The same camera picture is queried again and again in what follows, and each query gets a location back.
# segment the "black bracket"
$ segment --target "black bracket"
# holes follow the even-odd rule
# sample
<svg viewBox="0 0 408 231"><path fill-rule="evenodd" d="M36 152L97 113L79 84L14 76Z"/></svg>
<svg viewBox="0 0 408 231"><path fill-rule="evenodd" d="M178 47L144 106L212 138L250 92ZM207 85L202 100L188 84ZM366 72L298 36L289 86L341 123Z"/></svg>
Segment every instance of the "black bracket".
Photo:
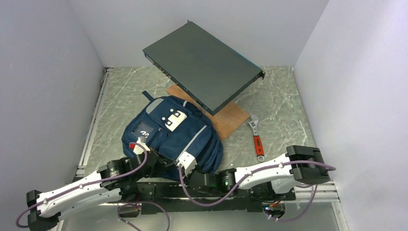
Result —
<svg viewBox="0 0 408 231"><path fill-rule="evenodd" d="M320 149L314 147L306 147L299 145L292 145L286 147L290 161L295 160L310 160L324 164ZM304 184L322 184L330 181L330 176L324 167L313 164L296 164L292 165L290 173L293 174L294 179Z"/></svg>
<svg viewBox="0 0 408 231"><path fill-rule="evenodd" d="M26 201L27 201L27 206L30 207L32 205L35 205L37 203L38 196L42 192L37 191L37 190L31 190L27 192L26 194ZM33 208L30 210L30 214L27 216L28 220L28 227L30 231L45 231L45 230L50 230L57 226L59 220L58 217L61 215L60 212L55 214L54 216L50 218L43 218L40 217L41 211L37 210L37 208Z"/></svg>

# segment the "black metal box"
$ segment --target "black metal box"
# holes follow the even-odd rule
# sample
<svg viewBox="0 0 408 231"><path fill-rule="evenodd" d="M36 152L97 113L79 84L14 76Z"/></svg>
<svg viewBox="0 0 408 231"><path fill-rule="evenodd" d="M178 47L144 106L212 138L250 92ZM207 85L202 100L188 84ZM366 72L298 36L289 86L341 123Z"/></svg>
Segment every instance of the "black metal box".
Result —
<svg viewBox="0 0 408 231"><path fill-rule="evenodd" d="M265 76L260 67L190 21L143 52L211 115Z"/></svg>

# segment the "gray marble surface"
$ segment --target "gray marble surface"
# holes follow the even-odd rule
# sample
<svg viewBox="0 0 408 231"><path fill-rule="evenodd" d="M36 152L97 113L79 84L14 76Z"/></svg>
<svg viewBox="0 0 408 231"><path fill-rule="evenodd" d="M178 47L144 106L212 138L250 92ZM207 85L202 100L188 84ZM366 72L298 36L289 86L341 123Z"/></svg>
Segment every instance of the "gray marble surface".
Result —
<svg viewBox="0 0 408 231"><path fill-rule="evenodd" d="M250 85L234 102L259 117L265 161L285 153L286 146L314 146L291 68L263 67L263 70L265 78ZM154 66L115 68L111 76L86 175L124 156L121 136L125 126L149 102L141 92L147 90L154 97L164 96L166 88L173 84ZM223 145L219 170L259 163L247 123L224 140Z"/></svg>

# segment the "reflective stripe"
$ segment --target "reflective stripe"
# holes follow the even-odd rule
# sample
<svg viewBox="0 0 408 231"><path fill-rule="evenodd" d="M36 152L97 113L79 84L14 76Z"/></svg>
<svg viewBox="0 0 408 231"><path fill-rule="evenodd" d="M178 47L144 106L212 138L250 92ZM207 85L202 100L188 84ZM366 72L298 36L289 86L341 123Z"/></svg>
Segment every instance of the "reflective stripe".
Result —
<svg viewBox="0 0 408 231"><path fill-rule="evenodd" d="M162 101L163 99L155 99L149 106L147 106L146 113L150 114Z"/></svg>
<svg viewBox="0 0 408 231"><path fill-rule="evenodd" d="M194 135L194 137L191 139L191 141L186 145L186 147L183 149L183 151L181 151L181 153L179 154L179 156L177 157L176 160L179 160L179 157L181 156L181 154L183 154L183 152L187 151L187 149L190 147L190 145L194 142L194 140L198 137L198 135L200 135L200 133L202 131L204 131L204 129L207 127L207 125L204 125L203 128L201 128L197 134Z"/></svg>

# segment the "backpack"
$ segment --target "backpack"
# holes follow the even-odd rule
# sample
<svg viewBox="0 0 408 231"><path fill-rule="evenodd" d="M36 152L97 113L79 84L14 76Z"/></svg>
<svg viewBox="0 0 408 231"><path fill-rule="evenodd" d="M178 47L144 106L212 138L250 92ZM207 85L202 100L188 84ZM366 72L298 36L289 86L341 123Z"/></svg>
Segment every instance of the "backpack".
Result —
<svg viewBox="0 0 408 231"><path fill-rule="evenodd" d="M172 95L155 99L146 91L142 93L150 103L126 126L123 153L135 157L129 144L144 136L146 145L159 154L176 162L181 153L188 152L196 159L196 169L215 173L221 163L223 146L211 120L186 100ZM176 165L161 177L180 180Z"/></svg>

